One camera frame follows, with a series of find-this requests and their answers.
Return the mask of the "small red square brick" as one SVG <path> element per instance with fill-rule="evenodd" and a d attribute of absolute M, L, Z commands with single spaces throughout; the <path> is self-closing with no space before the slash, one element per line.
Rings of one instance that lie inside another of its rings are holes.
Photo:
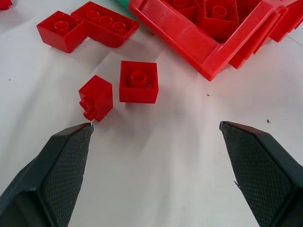
<path fill-rule="evenodd" d="M 79 89 L 79 95 L 83 115 L 89 121 L 102 121 L 113 108 L 112 84 L 98 75 L 94 75 Z"/>

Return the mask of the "green plastic bin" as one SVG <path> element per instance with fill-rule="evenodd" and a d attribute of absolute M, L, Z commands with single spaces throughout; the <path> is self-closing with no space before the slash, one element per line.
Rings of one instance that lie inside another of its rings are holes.
<path fill-rule="evenodd" d="M 125 9 L 128 9 L 131 0 L 115 0 L 120 3 Z"/>

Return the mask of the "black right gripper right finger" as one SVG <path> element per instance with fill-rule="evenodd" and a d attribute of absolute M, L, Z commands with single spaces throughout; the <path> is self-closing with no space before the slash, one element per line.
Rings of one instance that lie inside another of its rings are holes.
<path fill-rule="evenodd" d="M 222 121 L 236 184 L 260 227 L 303 227 L 303 166 L 267 132 Z"/>

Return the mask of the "red plastic bin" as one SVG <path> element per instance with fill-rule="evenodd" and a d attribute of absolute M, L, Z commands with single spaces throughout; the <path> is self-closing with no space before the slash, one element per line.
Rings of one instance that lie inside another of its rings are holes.
<path fill-rule="evenodd" d="M 303 0 L 129 0 L 128 9 L 209 81 L 303 22 Z"/>

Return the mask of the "red square building brick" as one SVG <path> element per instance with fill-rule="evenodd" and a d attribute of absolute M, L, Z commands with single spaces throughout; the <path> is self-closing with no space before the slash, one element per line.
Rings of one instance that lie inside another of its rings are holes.
<path fill-rule="evenodd" d="M 119 101 L 123 103 L 156 103 L 159 92 L 155 62 L 121 61 Z"/>
<path fill-rule="evenodd" d="M 216 42 L 226 42 L 239 25 L 236 0 L 200 0 L 197 26 Z"/>
<path fill-rule="evenodd" d="M 86 38 L 84 21 L 57 11 L 36 25 L 42 41 L 65 53 L 71 53 Z"/>

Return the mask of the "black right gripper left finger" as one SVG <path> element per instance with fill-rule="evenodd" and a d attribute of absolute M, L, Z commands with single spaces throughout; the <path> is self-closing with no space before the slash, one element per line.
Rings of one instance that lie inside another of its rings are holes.
<path fill-rule="evenodd" d="M 93 130 L 83 123 L 48 140 L 0 196 L 0 227 L 68 227 Z"/>

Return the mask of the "long red rounded brick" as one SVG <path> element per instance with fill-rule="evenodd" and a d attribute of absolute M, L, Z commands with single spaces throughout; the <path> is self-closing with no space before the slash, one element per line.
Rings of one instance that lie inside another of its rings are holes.
<path fill-rule="evenodd" d="M 87 36 L 111 48 L 121 47 L 140 23 L 89 1 L 71 13 L 85 22 Z"/>

